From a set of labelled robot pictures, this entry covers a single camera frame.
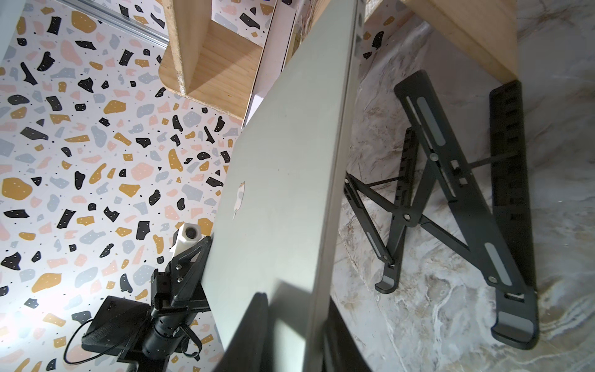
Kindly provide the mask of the silver laptop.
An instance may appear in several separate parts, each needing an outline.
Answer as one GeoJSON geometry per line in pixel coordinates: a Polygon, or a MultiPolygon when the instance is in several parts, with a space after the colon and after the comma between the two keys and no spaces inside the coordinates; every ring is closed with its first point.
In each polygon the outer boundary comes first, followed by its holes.
{"type": "Polygon", "coordinates": [[[331,1],[236,141],[201,281],[224,355],[256,293],[260,371],[320,371],[359,86],[362,1],[331,1]]]}

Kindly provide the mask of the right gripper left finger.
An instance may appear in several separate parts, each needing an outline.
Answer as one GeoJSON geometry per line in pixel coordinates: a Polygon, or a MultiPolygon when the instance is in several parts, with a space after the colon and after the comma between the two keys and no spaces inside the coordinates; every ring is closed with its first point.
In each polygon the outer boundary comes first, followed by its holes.
{"type": "Polygon", "coordinates": [[[267,295],[256,293],[225,352],[224,371],[260,371],[267,327],[267,295]]]}

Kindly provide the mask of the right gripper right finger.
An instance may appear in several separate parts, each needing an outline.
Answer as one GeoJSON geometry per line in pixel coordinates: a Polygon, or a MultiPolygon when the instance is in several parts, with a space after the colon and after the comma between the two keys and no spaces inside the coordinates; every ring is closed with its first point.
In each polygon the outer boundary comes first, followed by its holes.
{"type": "Polygon", "coordinates": [[[371,372],[332,299],[323,330],[323,349],[323,371],[371,372]]]}

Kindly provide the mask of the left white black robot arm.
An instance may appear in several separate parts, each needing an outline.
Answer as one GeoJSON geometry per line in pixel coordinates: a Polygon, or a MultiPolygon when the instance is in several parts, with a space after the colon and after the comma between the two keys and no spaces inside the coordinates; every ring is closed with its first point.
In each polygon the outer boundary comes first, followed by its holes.
{"type": "Polygon", "coordinates": [[[212,238],[203,237],[174,256],[165,271],[155,270],[149,303],[108,296],[84,323],[82,349],[114,356],[130,371],[165,371],[174,353],[198,361],[203,343],[192,322],[210,309],[201,279],[211,247],[212,238]]]}

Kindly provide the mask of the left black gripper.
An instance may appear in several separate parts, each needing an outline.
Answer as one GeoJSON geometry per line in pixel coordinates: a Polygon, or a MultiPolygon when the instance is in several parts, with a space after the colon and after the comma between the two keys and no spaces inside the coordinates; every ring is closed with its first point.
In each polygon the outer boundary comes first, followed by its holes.
{"type": "Polygon", "coordinates": [[[212,237],[176,238],[170,272],[154,271],[150,280],[150,322],[141,345],[144,356],[154,361],[166,360],[172,353],[198,361],[203,344],[191,324],[197,314],[210,310],[201,279],[212,237]]]}

